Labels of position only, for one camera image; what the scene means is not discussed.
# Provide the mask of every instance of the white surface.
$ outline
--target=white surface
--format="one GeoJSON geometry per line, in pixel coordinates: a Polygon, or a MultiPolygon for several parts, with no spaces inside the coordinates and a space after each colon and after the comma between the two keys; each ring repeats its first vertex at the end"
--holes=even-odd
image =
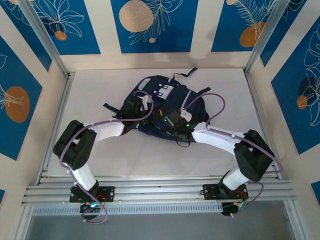
{"type": "Polygon", "coordinates": [[[236,167],[225,176],[223,184],[230,190],[236,190],[240,185],[245,184],[249,180],[241,173],[239,167],[236,167]]]}
{"type": "MultiPolygon", "coordinates": [[[[77,71],[66,104],[58,136],[72,120],[82,123],[107,120],[114,115],[104,103],[120,108],[130,91],[143,78],[171,77],[189,69],[81,70],[77,71]]],[[[223,113],[211,121],[218,128],[237,132],[260,132],[257,116],[242,69],[199,69],[190,77],[176,79],[195,92],[211,87],[225,98],[223,113]]],[[[217,113],[222,101],[205,96],[209,115],[217,113]]],[[[175,142],[132,130],[126,135],[97,142],[88,165],[94,176],[182,176],[223,175],[237,162],[233,155],[207,144],[182,148],[175,142]]],[[[48,176],[68,176],[51,155],[48,176]]]]}
{"type": "Polygon", "coordinates": [[[219,149],[223,149],[232,155],[235,154],[234,149],[235,149],[235,144],[238,144],[241,142],[241,140],[232,138],[230,136],[220,134],[217,132],[214,132],[212,130],[218,130],[222,132],[226,132],[228,134],[232,134],[235,136],[239,137],[244,137],[243,133],[241,132],[231,132],[231,131],[226,131],[221,128],[213,127],[211,125],[208,125],[205,122],[199,123],[195,128],[194,131],[192,132],[193,139],[197,143],[203,143],[203,144],[208,144],[211,146],[214,146],[219,149]]]}
{"type": "Polygon", "coordinates": [[[21,210],[19,207],[26,186],[35,183],[65,79],[54,64],[51,65],[49,72],[45,70],[1,7],[0,33],[42,86],[42,92],[33,112],[18,160],[12,160],[0,154],[0,189],[5,190],[6,193],[0,207],[0,239],[7,240],[10,239],[14,226],[19,221],[21,210]]]}
{"type": "Polygon", "coordinates": [[[312,239],[315,240],[320,236],[320,207],[311,183],[320,180],[320,144],[298,155],[271,81],[319,15],[320,1],[307,0],[266,67],[264,68],[258,61],[250,73],[267,134],[280,157],[285,174],[292,183],[294,193],[310,226],[312,239]]]}
{"type": "Polygon", "coordinates": [[[125,128],[125,125],[122,122],[108,122],[103,125],[98,125],[90,127],[90,129],[96,132],[95,142],[98,142],[103,139],[120,136],[125,128]]]}
{"type": "Polygon", "coordinates": [[[97,69],[243,68],[251,51],[211,52],[225,0],[199,0],[190,53],[122,54],[111,1],[85,0],[101,54],[62,55],[70,72],[97,69]]]}
{"type": "Polygon", "coordinates": [[[97,182],[87,163],[83,165],[83,167],[74,171],[71,169],[71,171],[77,182],[87,191],[89,191],[97,182]]]}

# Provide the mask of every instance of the white leaf line drawing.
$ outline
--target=white leaf line drawing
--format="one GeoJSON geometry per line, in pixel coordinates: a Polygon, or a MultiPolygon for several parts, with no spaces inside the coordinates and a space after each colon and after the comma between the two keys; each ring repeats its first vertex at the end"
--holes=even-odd
{"type": "Polygon", "coordinates": [[[146,6],[151,10],[153,21],[146,30],[131,32],[129,39],[132,39],[132,42],[130,45],[133,45],[140,40],[143,42],[146,42],[147,40],[151,42],[151,40],[154,40],[153,42],[155,42],[157,37],[161,35],[162,31],[164,32],[166,30],[166,25],[169,27],[171,24],[169,14],[177,10],[182,5],[184,0],[179,0],[176,6],[174,6],[173,3],[177,0],[140,1],[145,3],[146,6]]]}
{"type": "Polygon", "coordinates": [[[301,6],[303,5],[305,0],[291,0],[288,4],[288,6],[286,7],[286,9],[284,10],[282,17],[287,20],[288,19],[288,14],[290,11],[296,12],[298,11],[301,6]]]}
{"type": "Polygon", "coordinates": [[[18,6],[18,4],[13,3],[10,0],[1,0],[3,2],[3,4],[10,10],[10,12],[12,13],[12,15],[22,21],[24,24],[30,26],[28,20],[26,19],[25,15],[22,13],[20,7],[18,6]]]}
{"type": "Polygon", "coordinates": [[[246,21],[249,27],[254,29],[255,39],[257,40],[262,31],[262,21],[271,13],[277,0],[270,0],[264,3],[259,8],[255,0],[226,0],[228,5],[234,5],[238,9],[240,17],[246,21]]]}
{"type": "Polygon", "coordinates": [[[305,74],[308,79],[307,87],[304,89],[298,107],[304,109],[310,107],[310,126],[314,127],[320,123],[320,25],[312,34],[308,49],[304,56],[304,66],[307,67],[305,74]]]}
{"type": "MultiPolygon", "coordinates": [[[[9,9],[12,14],[29,26],[28,21],[24,20],[25,16],[18,5],[9,0],[2,0],[2,2],[9,3],[9,9]]],[[[77,24],[81,23],[85,16],[69,10],[69,0],[33,0],[31,4],[49,35],[55,36],[60,41],[67,39],[66,33],[82,37],[83,33],[77,24]]]]}
{"type": "MultiPolygon", "coordinates": [[[[0,70],[6,64],[6,59],[7,59],[6,55],[0,54],[0,70]]],[[[24,104],[21,102],[23,99],[24,97],[17,98],[8,94],[0,84],[0,110],[3,109],[5,105],[10,106],[10,103],[23,106],[24,104]]]]}

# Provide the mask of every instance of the wire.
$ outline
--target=wire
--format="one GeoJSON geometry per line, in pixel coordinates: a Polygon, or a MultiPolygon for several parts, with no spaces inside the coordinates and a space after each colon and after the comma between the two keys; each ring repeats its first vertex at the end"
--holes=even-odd
{"type": "Polygon", "coordinates": [[[206,123],[209,124],[212,119],[214,119],[215,117],[217,117],[218,115],[220,115],[220,114],[225,110],[225,108],[226,108],[226,101],[225,101],[225,99],[224,99],[220,94],[214,93],[214,92],[203,93],[203,94],[197,96],[195,99],[193,99],[186,107],[183,108],[183,110],[184,110],[184,111],[187,110],[192,104],[195,103],[195,101],[197,101],[199,98],[202,98],[203,96],[207,96],[207,95],[217,96],[217,97],[219,97],[219,98],[222,100],[222,103],[223,103],[223,106],[222,106],[221,110],[220,110],[219,112],[217,112],[215,115],[213,115],[212,117],[210,117],[210,118],[206,121],[206,123]]]}
{"type": "Polygon", "coordinates": [[[260,191],[258,192],[258,194],[256,196],[254,196],[254,198],[248,202],[248,204],[246,204],[243,208],[239,208],[238,212],[232,214],[231,216],[234,217],[235,215],[238,215],[240,210],[244,209],[245,207],[248,207],[250,204],[252,204],[255,200],[257,200],[257,198],[260,197],[260,195],[262,194],[263,190],[264,190],[264,184],[262,182],[255,182],[255,181],[248,181],[247,182],[248,184],[260,184],[261,185],[261,189],[260,191]]]}
{"type": "Polygon", "coordinates": [[[243,193],[241,191],[236,191],[238,194],[240,194],[241,196],[241,202],[244,201],[244,197],[247,198],[247,196],[244,196],[243,193]]]}
{"type": "Polygon", "coordinates": [[[275,171],[267,171],[267,172],[265,172],[266,174],[277,174],[277,173],[283,172],[284,167],[279,162],[279,160],[275,156],[273,156],[271,153],[269,153],[268,151],[264,150],[259,145],[255,144],[254,142],[252,142],[252,141],[250,141],[248,139],[245,139],[244,137],[241,137],[241,136],[238,136],[238,135],[233,135],[232,133],[225,132],[225,131],[222,131],[222,130],[217,130],[217,129],[213,129],[213,128],[208,128],[208,130],[211,131],[211,132],[215,132],[215,133],[218,133],[218,134],[223,134],[223,135],[226,135],[228,137],[244,141],[244,142],[250,144],[252,147],[254,147],[254,148],[258,149],[259,151],[261,151],[263,154],[267,155],[270,159],[272,159],[272,161],[274,161],[278,165],[279,169],[275,170],[275,171]]]}
{"type": "MultiPolygon", "coordinates": [[[[102,198],[104,198],[104,202],[103,202],[103,206],[106,204],[106,202],[107,202],[107,198],[105,197],[105,196],[103,196],[103,194],[102,193],[100,193],[97,197],[96,197],[96,199],[99,199],[100,197],[102,197],[102,198]]],[[[82,206],[85,206],[85,205],[89,205],[90,204],[90,202],[86,202],[85,204],[83,204],[82,206]]],[[[82,219],[85,219],[85,213],[86,212],[88,212],[89,210],[94,210],[95,208],[96,208],[97,206],[92,206],[92,205],[89,205],[88,206],[88,208],[86,208],[86,209],[84,209],[83,211],[82,211],[82,219]]]]}
{"type": "Polygon", "coordinates": [[[182,146],[182,145],[178,142],[177,138],[174,138],[174,140],[175,140],[176,144],[178,144],[178,145],[179,145],[180,147],[182,147],[182,148],[188,148],[188,147],[190,147],[190,141],[187,142],[187,143],[189,144],[188,146],[182,146]]]}
{"type": "Polygon", "coordinates": [[[73,180],[75,181],[76,185],[85,193],[87,194],[92,200],[94,200],[98,205],[101,206],[101,208],[103,209],[103,211],[105,212],[105,216],[104,216],[104,219],[102,221],[89,221],[87,219],[84,218],[84,214],[82,214],[82,219],[84,222],[87,222],[87,223],[90,223],[90,224],[94,224],[94,225],[99,225],[99,224],[103,224],[105,221],[107,221],[108,219],[108,213],[107,213],[107,209],[105,208],[104,204],[102,204],[97,198],[95,198],[89,191],[87,191],[83,186],[81,186],[81,184],[78,183],[76,177],[73,175],[72,171],[71,171],[71,168],[67,165],[64,165],[63,164],[63,159],[64,159],[64,156],[68,150],[68,148],[70,147],[70,145],[72,144],[72,142],[77,138],[77,136],[79,136],[79,134],[81,134],[84,130],[86,129],[89,129],[89,128],[92,128],[92,127],[95,127],[95,126],[100,126],[100,125],[103,125],[103,124],[107,124],[107,123],[117,123],[117,122],[136,122],[136,121],[142,121],[146,118],[148,118],[151,113],[153,112],[154,110],[154,101],[152,99],[152,97],[146,93],[145,91],[141,91],[141,90],[137,90],[133,93],[133,96],[136,95],[137,93],[142,93],[142,94],[145,94],[147,95],[150,100],[151,100],[151,109],[149,111],[149,113],[144,116],[144,117],[140,117],[140,118],[128,118],[128,119],[113,119],[113,120],[105,120],[105,121],[99,121],[99,122],[96,122],[96,123],[93,123],[93,124],[90,124],[90,125],[87,125],[87,126],[84,126],[83,128],[81,128],[79,131],[77,131],[73,136],[72,138],[69,140],[69,142],[66,144],[65,148],[63,149],[62,153],[61,153],[61,156],[59,158],[59,163],[62,167],[64,167],[65,169],[68,170],[68,172],[70,173],[71,177],[73,178],[73,180]]]}

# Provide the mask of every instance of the orange circle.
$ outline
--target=orange circle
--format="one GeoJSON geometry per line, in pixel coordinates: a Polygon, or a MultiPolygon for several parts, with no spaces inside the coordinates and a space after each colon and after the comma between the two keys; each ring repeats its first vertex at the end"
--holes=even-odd
{"type": "Polygon", "coordinates": [[[233,4],[235,4],[236,2],[238,2],[238,0],[226,0],[225,2],[226,2],[226,4],[228,4],[228,5],[233,5],[233,4]]]}
{"type": "Polygon", "coordinates": [[[7,101],[10,101],[4,106],[6,114],[12,121],[19,124],[23,123],[27,119],[30,110],[28,93],[20,86],[12,86],[6,91],[6,95],[4,97],[7,101]],[[16,100],[22,99],[15,103],[10,96],[16,100]]]}
{"type": "Polygon", "coordinates": [[[147,30],[152,25],[154,14],[143,1],[130,0],[120,9],[119,19],[127,31],[137,33],[147,30]]]}
{"type": "Polygon", "coordinates": [[[67,39],[67,34],[65,34],[63,31],[56,31],[54,33],[54,36],[60,41],[64,41],[67,39]]]}
{"type": "Polygon", "coordinates": [[[262,30],[265,27],[265,22],[258,22],[252,26],[247,27],[240,36],[240,44],[242,47],[251,48],[256,45],[258,37],[260,36],[262,30]]]}
{"type": "Polygon", "coordinates": [[[8,0],[10,3],[14,4],[14,5],[18,5],[18,0],[8,0]]]}
{"type": "Polygon", "coordinates": [[[308,99],[306,96],[301,95],[298,97],[298,99],[296,100],[296,105],[298,106],[299,109],[303,110],[306,108],[306,106],[308,105],[308,99]]]}

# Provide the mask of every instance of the purple cable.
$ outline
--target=purple cable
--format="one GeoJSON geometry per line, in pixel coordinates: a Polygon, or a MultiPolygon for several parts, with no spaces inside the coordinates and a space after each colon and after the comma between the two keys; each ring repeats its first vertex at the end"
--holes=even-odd
{"type": "Polygon", "coordinates": [[[203,96],[206,96],[206,95],[214,95],[214,96],[217,96],[217,97],[219,97],[219,98],[222,100],[222,103],[223,103],[223,106],[222,106],[221,110],[220,110],[219,112],[217,112],[215,115],[213,115],[212,117],[210,117],[210,118],[208,119],[208,121],[206,121],[207,123],[209,123],[212,119],[214,119],[216,116],[218,116],[219,114],[221,114],[221,113],[225,110],[225,108],[226,108],[226,101],[225,101],[225,99],[224,99],[221,95],[219,95],[219,94],[217,94],[217,93],[213,93],[213,92],[203,93],[203,94],[197,96],[195,99],[193,99],[192,102],[190,102],[186,107],[183,108],[183,110],[187,110],[187,108],[189,108],[192,104],[194,104],[195,101],[197,101],[199,98],[201,98],[201,97],[203,97],[203,96]]]}
{"type": "MultiPolygon", "coordinates": [[[[233,137],[233,135],[229,132],[225,132],[225,131],[221,131],[221,130],[216,130],[216,129],[213,129],[213,128],[209,128],[209,131],[211,132],[215,132],[215,133],[218,133],[218,134],[223,134],[223,135],[226,135],[228,137],[233,137]]],[[[239,139],[241,141],[244,141],[248,144],[250,144],[252,147],[258,149],[259,151],[261,151],[262,153],[264,153],[265,155],[267,155],[269,158],[271,158],[279,167],[279,170],[275,170],[275,171],[267,171],[265,172],[266,174],[277,174],[277,173],[281,173],[283,170],[284,170],[284,167],[282,166],[282,164],[279,162],[279,160],[277,158],[275,158],[273,155],[271,155],[269,152],[267,152],[266,150],[264,150],[262,147],[260,147],[259,145],[255,144],[254,142],[248,140],[248,139],[245,139],[241,136],[237,136],[235,135],[234,136],[236,139],[239,139]]]]}
{"type": "Polygon", "coordinates": [[[135,92],[133,93],[133,95],[136,95],[137,93],[145,94],[145,95],[147,95],[147,96],[150,98],[150,100],[151,100],[151,109],[150,109],[149,113],[148,113],[146,116],[140,117],[140,118],[105,120],[105,121],[99,121],[99,122],[96,122],[96,123],[93,123],[93,124],[84,126],[84,127],[81,128],[79,131],[77,131],[77,132],[75,133],[75,135],[72,136],[72,138],[69,140],[69,142],[66,144],[65,148],[63,149],[63,151],[62,151],[62,153],[61,153],[61,156],[60,156],[60,158],[59,158],[59,163],[60,163],[60,165],[69,171],[71,177],[72,177],[73,180],[76,182],[76,185],[77,185],[85,194],[87,194],[92,200],[94,200],[96,203],[98,203],[98,204],[102,207],[102,209],[104,210],[104,212],[105,212],[105,217],[104,217],[104,219],[103,219],[102,221],[88,221],[87,219],[85,219],[85,217],[84,217],[84,212],[83,212],[81,217],[82,217],[82,219],[83,219],[85,222],[87,222],[87,223],[95,224],[95,225],[103,224],[103,223],[108,219],[107,209],[105,208],[105,206],[104,206],[98,199],[96,199],[89,191],[87,191],[83,186],[81,186],[81,185],[78,183],[78,181],[77,181],[77,179],[75,178],[75,176],[73,175],[70,167],[65,166],[65,165],[63,164],[64,156],[65,156],[68,148],[70,147],[71,143],[77,138],[77,136],[78,136],[80,133],[82,133],[84,130],[86,130],[86,129],[88,129],[88,128],[92,128],[92,127],[94,127],[94,126],[99,126],[99,125],[103,125],[103,124],[107,124],[107,123],[111,123],[111,122],[112,122],[112,123],[116,123],[116,122],[135,122],[135,121],[141,121],[141,120],[144,120],[144,119],[148,118],[148,117],[151,115],[152,111],[154,110],[154,101],[153,101],[152,97],[151,97],[148,93],[146,93],[145,91],[137,90],[137,91],[135,91],[135,92]]]}

